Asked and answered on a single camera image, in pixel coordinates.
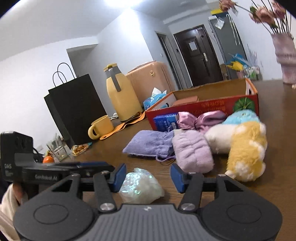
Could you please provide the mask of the left hand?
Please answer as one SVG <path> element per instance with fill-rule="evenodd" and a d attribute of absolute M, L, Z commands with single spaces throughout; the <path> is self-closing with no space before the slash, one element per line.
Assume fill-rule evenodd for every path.
<path fill-rule="evenodd" d="M 18 207 L 27 200 L 28 195 L 20 183 L 11 184 L 6 190 L 1 201 L 1 232 L 4 235 L 1 240 L 20 240 L 13 219 Z"/>

